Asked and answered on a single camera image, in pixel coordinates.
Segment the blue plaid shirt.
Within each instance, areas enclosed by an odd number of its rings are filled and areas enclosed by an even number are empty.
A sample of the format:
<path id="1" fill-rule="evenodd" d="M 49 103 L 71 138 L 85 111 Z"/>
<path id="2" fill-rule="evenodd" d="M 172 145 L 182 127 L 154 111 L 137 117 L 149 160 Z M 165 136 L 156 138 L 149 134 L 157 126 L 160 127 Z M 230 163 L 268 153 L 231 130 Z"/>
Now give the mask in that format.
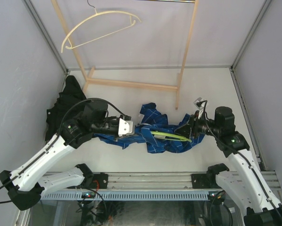
<path id="1" fill-rule="evenodd" d="M 94 134 L 94 137 L 123 149 L 133 143 L 145 143 L 148 153 L 184 153 L 200 144 L 205 137 L 201 134 L 197 138 L 189 137 L 183 141 L 174 130 L 187 123 L 190 115 L 186 114 L 178 125 L 171 125 L 167 115 L 156 109 L 155 103 L 143 104 L 139 116 L 140 124 L 135 126 L 135 133 L 131 136 L 115 138 L 112 135 Z"/>

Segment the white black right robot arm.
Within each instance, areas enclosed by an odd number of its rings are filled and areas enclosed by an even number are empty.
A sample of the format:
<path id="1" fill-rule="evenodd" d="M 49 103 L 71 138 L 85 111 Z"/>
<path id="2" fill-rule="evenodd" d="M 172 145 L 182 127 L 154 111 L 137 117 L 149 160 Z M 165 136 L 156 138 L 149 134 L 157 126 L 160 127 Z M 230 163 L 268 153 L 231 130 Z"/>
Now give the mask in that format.
<path id="1" fill-rule="evenodd" d="M 214 119 L 196 111 L 175 133 L 187 138 L 212 136 L 216 145 L 238 172 L 238 182 L 224 164 L 210 166 L 207 184 L 223 189 L 239 207 L 246 226 L 282 226 L 282 202 L 273 193 L 257 167 L 245 137 L 236 131 L 232 109 L 220 106 Z"/>

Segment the beige wooden hanger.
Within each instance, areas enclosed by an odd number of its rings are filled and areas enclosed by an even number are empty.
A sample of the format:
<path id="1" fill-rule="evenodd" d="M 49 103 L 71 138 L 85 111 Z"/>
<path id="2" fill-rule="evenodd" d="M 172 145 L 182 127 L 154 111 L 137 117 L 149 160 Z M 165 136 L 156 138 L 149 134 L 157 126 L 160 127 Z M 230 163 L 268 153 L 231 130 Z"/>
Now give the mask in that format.
<path id="1" fill-rule="evenodd" d="M 143 22 L 138 14 L 125 8 L 99 8 L 89 0 L 86 5 L 91 12 L 85 14 L 65 32 L 60 44 L 60 53 L 75 50 Z"/>

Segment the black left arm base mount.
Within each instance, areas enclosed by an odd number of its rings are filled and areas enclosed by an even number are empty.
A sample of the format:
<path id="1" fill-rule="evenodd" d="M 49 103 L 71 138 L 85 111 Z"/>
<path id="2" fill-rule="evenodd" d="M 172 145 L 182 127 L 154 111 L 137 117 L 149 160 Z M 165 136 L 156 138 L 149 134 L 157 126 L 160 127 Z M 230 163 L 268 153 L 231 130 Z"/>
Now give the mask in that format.
<path id="1" fill-rule="evenodd" d="M 91 189 L 107 189 L 108 187 L 108 174 L 106 173 L 95 173 L 93 175 Z"/>

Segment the wooden clothes rack frame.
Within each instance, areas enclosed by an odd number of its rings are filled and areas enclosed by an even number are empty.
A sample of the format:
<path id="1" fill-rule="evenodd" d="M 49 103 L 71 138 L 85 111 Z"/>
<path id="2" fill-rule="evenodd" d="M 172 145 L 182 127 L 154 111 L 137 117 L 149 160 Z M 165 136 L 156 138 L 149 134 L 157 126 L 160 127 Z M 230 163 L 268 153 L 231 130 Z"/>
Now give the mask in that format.
<path id="1" fill-rule="evenodd" d="M 184 55 L 183 55 L 183 61 L 182 61 L 182 66 L 181 70 L 177 75 L 177 84 L 175 86 L 171 85 L 161 85 L 161 84 L 151 84 L 151 83 L 142 83 L 142 82 L 133 82 L 133 81 L 118 81 L 118 80 L 107 80 L 107 79 L 96 79 L 93 78 L 93 74 L 96 70 L 95 66 L 93 66 L 89 73 L 86 73 L 86 69 L 83 65 L 83 61 L 79 55 L 79 52 L 77 50 L 78 47 L 81 47 L 83 45 L 86 45 L 88 43 L 94 42 L 96 40 L 105 38 L 107 36 L 113 35 L 115 33 L 121 32 L 123 30 L 129 29 L 133 26 L 135 26 L 136 22 L 138 21 L 141 23 L 141 19 L 130 12 L 127 11 L 122 11 L 122 10 L 105 10 L 105 11 L 100 11 L 98 12 L 96 9 L 94 10 L 94 14 L 87 17 L 83 21 L 79 22 L 77 25 L 75 25 L 71 30 L 68 28 L 66 20 L 62 14 L 62 11 L 59 7 L 59 4 L 56 0 L 52 0 L 52 6 L 55 10 L 55 13 L 61 23 L 61 26 L 64 30 L 65 33 L 65 38 L 63 39 L 61 43 L 61 48 L 60 52 L 63 53 L 64 49 L 71 50 L 73 52 L 73 55 L 76 59 L 76 62 L 78 63 L 79 69 L 82 73 L 82 76 L 85 80 L 85 85 L 83 87 L 83 92 L 87 91 L 87 88 L 90 84 L 96 84 L 96 85 L 106 85 L 106 86 L 113 86 L 113 87 L 123 87 L 123 88 L 136 88 L 136 89 L 152 89 L 152 90 L 158 90 L 158 91 L 168 91 L 168 92 L 174 92 L 176 94 L 175 97 L 175 109 L 177 110 L 179 107 L 179 98 L 180 98 L 180 91 L 181 91 L 181 84 L 182 84 L 182 78 L 183 78 L 183 73 L 186 65 L 186 60 L 187 60 L 187 55 L 191 43 L 191 37 L 192 37 L 192 32 L 193 32 L 193 27 L 195 24 L 195 18 L 197 14 L 197 9 L 199 2 L 197 0 L 178 0 L 175 1 L 178 3 L 189 3 L 193 4 L 193 12 L 192 12 L 192 17 L 191 17 L 191 22 L 190 22 L 190 27 L 189 27 L 189 32 L 188 32 L 188 37 L 185 45 L 185 50 L 184 50 Z M 108 34 L 105 34 L 103 36 L 100 36 L 98 38 L 95 38 L 93 40 L 87 41 L 85 43 L 79 44 L 79 45 L 74 45 L 74 41 L 71 38 L 71 35 L 74 33 L 74 31 L 80 27 L 82 24 L 86 23 L 87 21 L 94 19 L 96 17 L 102 16 L 102 15 L 109 15 L 109 14 L 121 14 L 121 15 L 127 15 L 129 18 L 129 25 L 122 28 L 118 29 L 114 32 L 110 32 Z"/>

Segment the green plastic hanger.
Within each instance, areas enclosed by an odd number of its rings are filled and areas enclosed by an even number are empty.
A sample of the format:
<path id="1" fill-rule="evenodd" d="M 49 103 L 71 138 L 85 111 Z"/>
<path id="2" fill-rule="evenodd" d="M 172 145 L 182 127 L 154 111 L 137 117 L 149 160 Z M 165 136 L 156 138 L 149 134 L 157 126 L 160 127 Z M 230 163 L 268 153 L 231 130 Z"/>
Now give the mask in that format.
<path id="1" fill-rule="evenodd" d="M 175 125 L 140 123 L 135 126 L 135 132 L 141 135 L 146 142 L 152 144 L 158 140 L 192 142 L 191 139 L 176 135 L 174 133 L 175 128 Z"/>

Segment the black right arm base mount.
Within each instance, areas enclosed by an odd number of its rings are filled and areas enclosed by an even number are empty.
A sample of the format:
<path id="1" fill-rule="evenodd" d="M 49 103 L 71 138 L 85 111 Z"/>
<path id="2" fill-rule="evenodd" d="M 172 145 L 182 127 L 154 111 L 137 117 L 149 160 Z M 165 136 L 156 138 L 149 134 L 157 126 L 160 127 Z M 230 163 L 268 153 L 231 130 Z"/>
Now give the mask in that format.
<path id="1" fill-rule="evenodd" d="M 193 189 L 209 189 L 210 183 L 206 174 L 191 174 L 191 182 Z"/>

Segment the black shirt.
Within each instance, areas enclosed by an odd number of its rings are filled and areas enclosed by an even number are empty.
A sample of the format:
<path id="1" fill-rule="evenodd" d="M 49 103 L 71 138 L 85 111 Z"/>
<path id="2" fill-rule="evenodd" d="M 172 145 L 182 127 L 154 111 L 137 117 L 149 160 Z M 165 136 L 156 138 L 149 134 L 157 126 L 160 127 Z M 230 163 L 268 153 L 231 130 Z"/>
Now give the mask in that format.
<path id="1" fill-rule="evenodd" d="M 67 76 L 63 91 L 59 93 L 54 106 L 47 110 L 46 123 L 48 126 L 45 142 L 50 141 L 53 135 L 56 134 L 66 112 L 72 106 L 85 99 L 86 96 L 77 79 L 72 75 Z"/>

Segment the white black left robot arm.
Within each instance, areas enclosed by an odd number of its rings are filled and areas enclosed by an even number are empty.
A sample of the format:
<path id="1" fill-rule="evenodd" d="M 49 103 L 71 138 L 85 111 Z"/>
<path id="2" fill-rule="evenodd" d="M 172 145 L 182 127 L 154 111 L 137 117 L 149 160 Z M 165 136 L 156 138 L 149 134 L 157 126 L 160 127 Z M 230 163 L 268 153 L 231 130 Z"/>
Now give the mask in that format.
<path id="1" fill-rule="evenodd" d="M 131 117 L 120 110 L 118 117 L 109 116 L 109 106 L 114 105 L 101 98 L 87 98 L 74 104 L 63 116 L 57 132 L 38 153 L 17 169 L 2 171 L 0 181 L 8 192 L 9 202 L 19 210 L 27 210 L 44 196 L 61 189 L 91 188 L 94 174 L 85 163 L 63 173 L 50 176 L 45 173 L 96 134 L 115 139 L 134 134 Z"/>

